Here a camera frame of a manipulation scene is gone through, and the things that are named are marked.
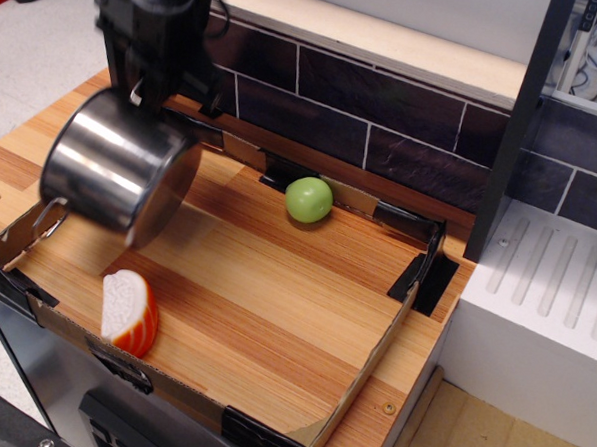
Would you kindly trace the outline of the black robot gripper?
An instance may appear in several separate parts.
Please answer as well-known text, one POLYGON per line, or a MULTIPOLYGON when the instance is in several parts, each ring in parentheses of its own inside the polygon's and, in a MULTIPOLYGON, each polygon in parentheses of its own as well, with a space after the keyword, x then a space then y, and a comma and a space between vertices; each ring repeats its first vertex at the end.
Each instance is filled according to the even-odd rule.
POLYGON ((210 0, 175 14, 151 13, 131 0, 97 0, 114 87, 138 108, 158 114, 176 95, 219 106, 222 76, 206 50, 210 0))

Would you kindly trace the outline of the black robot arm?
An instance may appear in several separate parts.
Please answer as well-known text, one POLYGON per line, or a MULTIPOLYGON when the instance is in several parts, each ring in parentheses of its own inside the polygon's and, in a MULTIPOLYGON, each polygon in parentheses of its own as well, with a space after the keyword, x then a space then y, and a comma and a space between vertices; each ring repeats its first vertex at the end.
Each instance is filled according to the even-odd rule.
POLYGON ((225 36, 223 0, 95 0, 112 86, 132 104, 157 113, 182 95, 218 115, 221 73, 206 42, 225 36))

